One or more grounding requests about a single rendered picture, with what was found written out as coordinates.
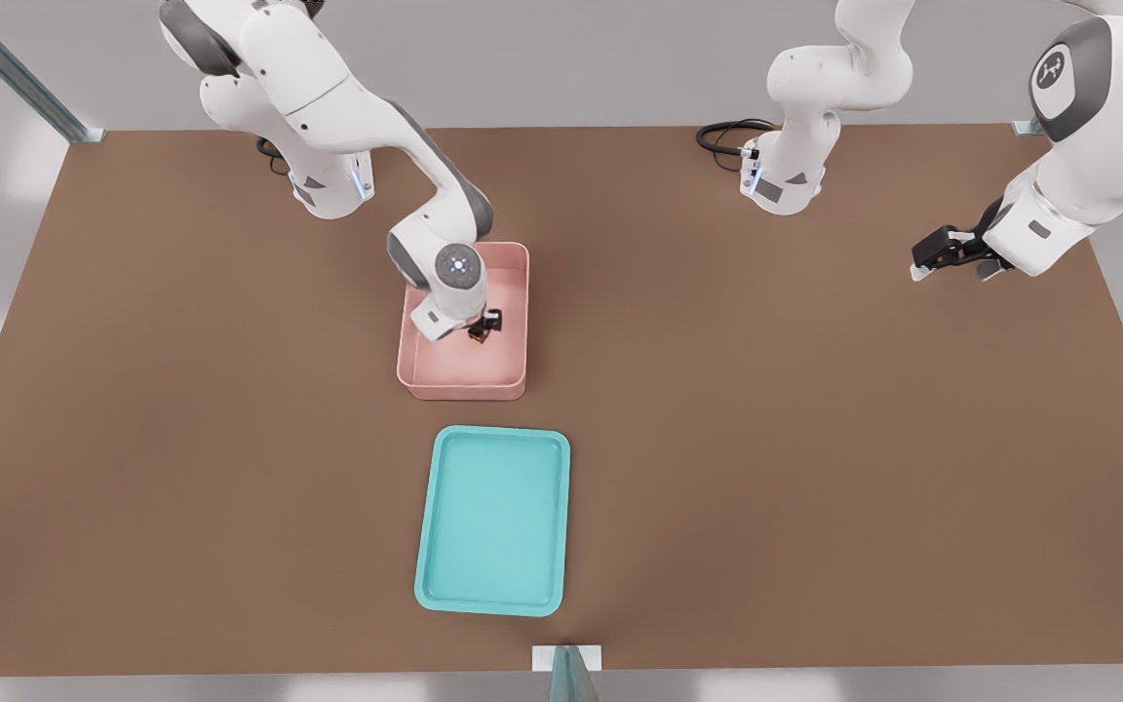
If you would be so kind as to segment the pink rectangular box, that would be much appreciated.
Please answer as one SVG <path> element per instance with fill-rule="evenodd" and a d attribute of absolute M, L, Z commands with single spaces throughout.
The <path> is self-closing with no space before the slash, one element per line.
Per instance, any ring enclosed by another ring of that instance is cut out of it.
<path fill-rule="evenodd" d="M 477 243 L 487 271 L 487 307 L 503 312 L 502 329 L 483 343 L 465 330 L 431 343 L 410 312 L 424 293 L 407 286 L 398 379 L 411 396 L 431 401 L 514 401 L 524 394 L 530 258 L 521 243 Z"/>

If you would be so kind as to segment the pale blue-green tray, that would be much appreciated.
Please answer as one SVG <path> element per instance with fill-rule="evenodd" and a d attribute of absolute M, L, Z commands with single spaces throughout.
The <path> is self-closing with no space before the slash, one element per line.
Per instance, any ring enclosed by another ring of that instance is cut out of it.
<path fill-rule="evenodd" d="M 414 594 L 429 610 L 548 617 L 564 596 L 570 443 L 451 425 L 433 440 Z"/>

